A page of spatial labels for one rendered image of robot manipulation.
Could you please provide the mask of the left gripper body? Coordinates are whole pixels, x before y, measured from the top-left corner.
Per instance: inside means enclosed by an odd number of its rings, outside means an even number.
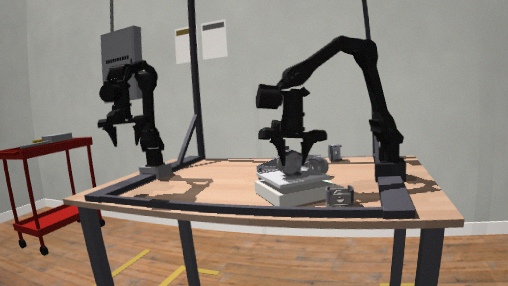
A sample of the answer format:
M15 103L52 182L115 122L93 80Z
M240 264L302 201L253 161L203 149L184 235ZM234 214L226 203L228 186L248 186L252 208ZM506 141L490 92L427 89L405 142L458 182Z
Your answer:
M303 138L303 142L307 140L314 140L317 142L327 140L327 133L325 130L311 130L308 132L303 132L305 131L305 127L303 127L304 116L305 113L302 109L284 109L282 115L282 131L278 131L277 128L264 127L259 131L258 139L269 140L271 138L271 140L274 140L283 138ZM295 131L298 134L294 134Z

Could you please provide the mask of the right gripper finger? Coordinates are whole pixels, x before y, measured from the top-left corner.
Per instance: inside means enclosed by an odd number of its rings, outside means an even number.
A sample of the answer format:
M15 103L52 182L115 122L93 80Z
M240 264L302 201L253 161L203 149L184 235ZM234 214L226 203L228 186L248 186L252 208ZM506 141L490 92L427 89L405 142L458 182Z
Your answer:
M117 147L117 130L116 130L116 126L115 127L111 127L111 128L103 128L102 130L105 130L109 134L109 136L110 136L114 146Z
M134 134L135 134L135 144L136 146L138 145L139 143L139 139L140 139L140 136L141 136L141 133L142 133L142 130L144 128L144 126L147 125L147 124L143 124L143 125L134 125L133 126L133 129L134 129ZM142 126L142 127L141 127Z

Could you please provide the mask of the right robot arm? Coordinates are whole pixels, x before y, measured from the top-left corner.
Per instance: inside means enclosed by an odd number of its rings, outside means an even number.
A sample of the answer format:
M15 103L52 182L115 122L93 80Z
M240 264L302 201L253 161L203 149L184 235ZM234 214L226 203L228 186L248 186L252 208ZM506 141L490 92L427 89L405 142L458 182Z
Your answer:
M154 67L147 64L145 60L139 61L135 61L130 64L111 66L106 77L107 81L104 81L104 85L101 87L99 95L105 102L130 100L129 87L131 86L127 81L132 77L131 73L135 73L134 77L142 91L143 114L149 114L151 117L151 122L145 123L147 125L144 126L141 133L140 145L142 152L146 152L147 165L145 166L157 167L165 164L165 162L163 162L163 155L161 152L164 150L164 143L160 137L159 131L155 127L154 117L153 91L157 86L158 75ZM145 70L146 72L139 72L141 70ZM108 124L112 125L121 124L123 119L128 119L129 114L125 105L121 105L121 108L117 109L116 106L112 106L112 111L110 111L106 116Z

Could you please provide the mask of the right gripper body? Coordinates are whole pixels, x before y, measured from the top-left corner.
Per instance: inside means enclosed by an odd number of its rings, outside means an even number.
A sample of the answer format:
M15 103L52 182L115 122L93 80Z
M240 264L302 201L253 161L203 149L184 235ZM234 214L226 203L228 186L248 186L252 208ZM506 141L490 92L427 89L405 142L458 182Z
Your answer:
M143 125L145 123L151 122L150 116L148 114L134 116L134 120L133 120L133 115L131 115L131 109L130 109L130 106L132 106L132 103L130 103L130 100L116 101L116 102L114 102L114 105L112 105L112 106L116 106L116 109L117 109L117 108L121 108L121 105L125 105L125 108L127 108L128 114L129 114L128 120L123 120L121 124L135 123L135 125ZM111 127L113 127L113 125L116 125L116 124L109 125L107 119L101 119L98 121L97 124L98 124L98 128L111 128Z

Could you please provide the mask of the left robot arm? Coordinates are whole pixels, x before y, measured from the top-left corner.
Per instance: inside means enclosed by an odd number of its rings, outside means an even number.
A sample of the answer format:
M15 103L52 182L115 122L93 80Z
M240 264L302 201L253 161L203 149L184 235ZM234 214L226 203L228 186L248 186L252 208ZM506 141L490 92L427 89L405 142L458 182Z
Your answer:
M276 86L259 84L256 96L256 107L261 109L278 109L278 107L282 105L282 100L283 110L288 108L303 110L303 97L310 94L305 87L301 89L290 89L290 91L282 91L283 95L281 94L281 89L289 89L291 87L303 85L319 66L340 51L353 55L356 63L363 71L373 110L373 117L369 119L370 131L376 136L377 142L380 142L380 162L399 163L399 144L403 143L404 137L397 130L394 118L387 109L377 70L377 46L376 43L370 39L363 40L346 36L334 38L331 43L321 48L307 58L307 60L285 69L282 73L282 79Z

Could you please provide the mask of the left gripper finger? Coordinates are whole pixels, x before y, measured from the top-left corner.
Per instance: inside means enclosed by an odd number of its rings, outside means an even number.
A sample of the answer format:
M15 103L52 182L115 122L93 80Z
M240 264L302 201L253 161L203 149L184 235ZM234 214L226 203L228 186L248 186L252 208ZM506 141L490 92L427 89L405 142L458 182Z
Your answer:
M307 141L304 141L304 142L300 142L301 143L301 153L303 154L302 156L302 166L304 166L305 164L305 161L307 159L307 156L313 146L314 143L317 143L317 141L313 141L313 140L307 140Z
M285 166L286 156L285 156L285 139L274 139L269 141L270 143L273 143L276 147L282 166Z

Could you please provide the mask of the white digital scale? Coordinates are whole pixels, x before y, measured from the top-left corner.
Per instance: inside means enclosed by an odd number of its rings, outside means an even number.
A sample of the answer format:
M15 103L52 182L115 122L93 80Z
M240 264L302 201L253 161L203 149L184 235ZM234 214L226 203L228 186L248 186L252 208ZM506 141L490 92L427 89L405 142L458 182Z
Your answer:
M301 166L301 173L300 176L293 178L288 177L279 169L257 172L256 176L263 180L254 181L255 193L274 206L297 206L326 199L328 186L330 189L344 188L327 181L330 175L303 166Z

